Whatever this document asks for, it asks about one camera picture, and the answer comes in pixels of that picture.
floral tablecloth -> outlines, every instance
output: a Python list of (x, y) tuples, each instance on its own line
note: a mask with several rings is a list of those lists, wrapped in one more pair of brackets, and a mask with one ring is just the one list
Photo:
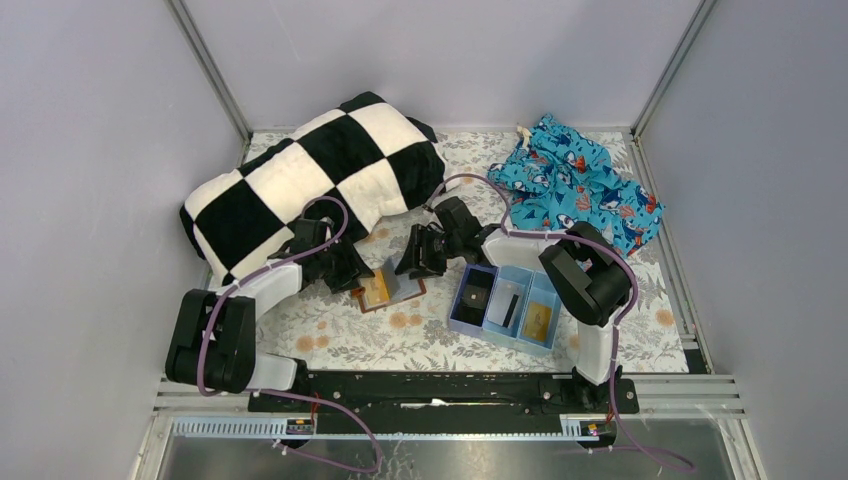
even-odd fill
[[(632, 165), (621, 133), (584, 134), (609, 149), (618, 172), (632, 178)], [(259, 155), (283, 136), (255, 134), (247, 158)], [(504, 132), (439, 134), (444, 157), (459, 171), (477, 173), (485, 172), (492, 162), (503, 161), (517, 140), (515, 133)], [(459, 195), (481, 223), (500, 219), (502, 201), (481, 182), (465, 179), (451, 193)], [(411, 225), (434, 219), (420, 208), (383, 218), (356, 248), (365, 262), (376, 268), (387, 257), (403, 253)], [(622, 323), (620, 363), (628, 372), (688, 371), (656, 245), (643, 247), (629, 262), (638, 277), (641, 296), (638, 308)], [(366, 314), (361, 313), (349, 294), (331, 295), (323, 283), (312, 285), (259, 319), (257, 348), (305, 359), (311, 369), (571, 370), (569, 353), (579, 351), (580, 339), (577, 321), (565, 309), (562, 309), (554, 351), (544, 357), (448, 330), (448, 311), (463, 269), (463, 260), (451, 260), (444, 277), (425, 280), (426, 295)]]

blue patterned cloth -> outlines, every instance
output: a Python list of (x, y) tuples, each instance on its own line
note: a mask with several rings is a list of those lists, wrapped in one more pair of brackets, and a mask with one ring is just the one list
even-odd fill
[(519, 141), (505, 163), (489, 167), (489, 179), (513, 193), (513, 225), (561, 230), (587, 221), (622, 256), (656, 236), (665, 207), (638, 182), (622, 180), (606, 148), (551, 114), (530, 132), (528, 150)]

white wall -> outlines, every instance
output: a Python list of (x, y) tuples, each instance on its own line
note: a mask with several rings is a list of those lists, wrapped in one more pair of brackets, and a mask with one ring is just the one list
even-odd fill
[(698, 0), (187, 0), (255, 129), (373, 90), (439, 127), (631, 125)]
[(0, 478), (125, 478), (240, 142), (163, 1), (0, 3)]
[(848, 469), (848, 3), (718, 2), (645, 135), (769, 478)]

black linear rail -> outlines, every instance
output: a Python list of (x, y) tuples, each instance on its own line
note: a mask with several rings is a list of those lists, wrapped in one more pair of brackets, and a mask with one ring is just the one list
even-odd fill
[[(560, 433), (560, 414), (608, 413), (606, 385), (596, 387), (598, 398), (587, 408), (585, 389), (578, 388), (585, 383), (569, 374), (561, 376), (564, 378), (549, 373), (313, 371), (299, 374), (294, 390), (338, 402), (356, 411), (374, 433), (383, 434)], [(616, 392), (621, 413), (639, 412), (632, 380), (619, 379)], [(410, 407), (430, 404), (433, 399), (453, 405)], [(311, 407), (306, 402), (259, 395), (251, 397), (248, 410), (309, 413)], [(321, 406), (318, 413), (318, 433), (361, 433), (358, 425), (337, 410)]]

black and white checkered cushion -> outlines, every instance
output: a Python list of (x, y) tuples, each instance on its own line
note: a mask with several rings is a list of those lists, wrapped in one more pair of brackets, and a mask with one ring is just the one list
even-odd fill
[[(261, 267), (291, 238), (286, 225), (315, 197), (345, 204), (345, 235), (353, 242), (365, 238), (380, 217), (422, 205), (446, 176), (435, 142), (429, 126), (363, 93), (201, 185), (180, 217), (198, 254), (229, 283)], [(342, 221), (332, 202), (315, 203), (305, 216)]]

